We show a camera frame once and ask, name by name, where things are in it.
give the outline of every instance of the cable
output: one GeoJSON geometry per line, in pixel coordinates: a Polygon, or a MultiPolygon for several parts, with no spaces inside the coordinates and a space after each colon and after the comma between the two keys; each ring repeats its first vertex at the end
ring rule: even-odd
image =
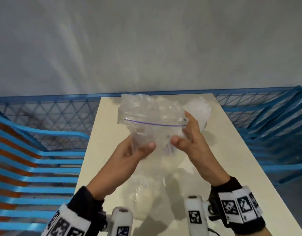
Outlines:
{"type": "Polygon", "coordinates": [[[217,236],[221,236],[221,235],[219,235],[216,231],[214,231],[214,230],[211,229],[211,228],[208,228],[208,231],[215,233],[217,236]]]}

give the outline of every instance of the person's left hand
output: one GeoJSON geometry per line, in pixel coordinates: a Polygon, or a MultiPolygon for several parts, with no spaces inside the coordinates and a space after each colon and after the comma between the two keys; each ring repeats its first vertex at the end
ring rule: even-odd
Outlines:
{"type": "Polygon", "coordinates": [[[101,200],[113,193],[135,171],[138,163],[155,150],[156,144],[150,142],[132,153],[129,135],[116,147],[114,153],[86,188],[95,199],[101,200]]]}

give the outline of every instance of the purple zipper line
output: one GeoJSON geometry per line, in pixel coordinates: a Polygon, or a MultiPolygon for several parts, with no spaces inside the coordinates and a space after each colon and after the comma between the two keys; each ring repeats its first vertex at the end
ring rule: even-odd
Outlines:
{"type": "Polygon", "coordinates": [[[156,125],[156,126],[165,126],[165,127],[186,127],[187,125],[165,125],[165,124],[156,124],[156,123],[148,123],[148,122],[139,122],[134,120],[125,119],[129,122],[137,122],[137,123],[143,123],[143,124],[149,124],[149,125],[156,125]]]}

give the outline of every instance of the table surface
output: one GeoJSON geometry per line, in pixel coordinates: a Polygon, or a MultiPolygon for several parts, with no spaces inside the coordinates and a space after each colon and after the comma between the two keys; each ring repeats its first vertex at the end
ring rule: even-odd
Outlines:
{"type": "MultiPolygon", "coordinates": [[[[271,234],[302,236],[298,223],[213,94],[165,95],[164,97],[178,100],[181,105],[184,105],[190,99],[199,96],[204,97],[212,106],[212,115],[203,135],[224,169],[236,177],[242,185],[248,185],[251,188],[264,212],[263,217],[271,234]]],[[[76,191],[90,182],[106,163],[118,143],[129,135],[126,126],[117,124],[119,105],[120,97],[101,99],[76,191]]],[[[169,181],[171,184],[166,187],[168,202],[162,202],[156,212],[150,212],[151,217],[147,217],[145,221],[134,220],[133,236],[189,235],[183,197],[200,194],[203,199],[207,199],[210,185],[200,178],[183,152],[178,151],[177,156],[182,157],[183,161],[178,166],[178,174],[172,175],[169,181]]],[[[107,213],[110,214],[116,206],[125,206],[123,187],[118,187],[112,195],[106,197],[103,206],[107,213]]],[[[220,221],[210,222],[208,220],[208,225],[221,236],[234,235],[230,229],[224,228],[220,221]]]]}

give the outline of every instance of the blue metal chair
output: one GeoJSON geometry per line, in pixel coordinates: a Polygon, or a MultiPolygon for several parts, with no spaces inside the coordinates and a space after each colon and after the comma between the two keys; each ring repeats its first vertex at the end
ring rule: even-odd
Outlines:
{"type": "Polygon", "coordinates": [[[302,177],[300,86],[267,103],[223,109],[275,186],[302,177]]]}
{"type": "MultiPolygon", "coordinates": [[[[0,123],[11,127],[16,132],[21,132],[22,135],[25,134],[26,139],[30,139],[27,136],[31,136],[27,133],[90,138],[80,132],[46,131],[24,127],[2,116],[0,116],[0,123]]],[[[3,152],[14,155],[24,162],[37,165],[37,167],[28,166],[13,158],[0,155],[0,176],[13,181],[26,182],[27,185],[18,186],[0,181],[0,190],[22,193],[19,198],[0,195],[0,203],[21,207],[21,210],[0,209],[0,217],[10,218],[9,222],[0,222],[0,230],[43,231],[46,222],[55,214],[54,208],[68,202],[73,196],[85,151],[41,151],[1,129],[0,137],[40,156],[40,158],[34,158],[0,141],[0,150],[3,152]],[[27,172],[32,176],[12,172],[10,168],[27,172]],[[26,210],[26,206],[29,209],[33,207],[35,210],[26,210]],[[39,210],[39,207],[43,207],[43,209],[48,207],[51,210],[39,210]]],[[[32,136],[31,138],[35,145],[36,140],[32,136]]]]}

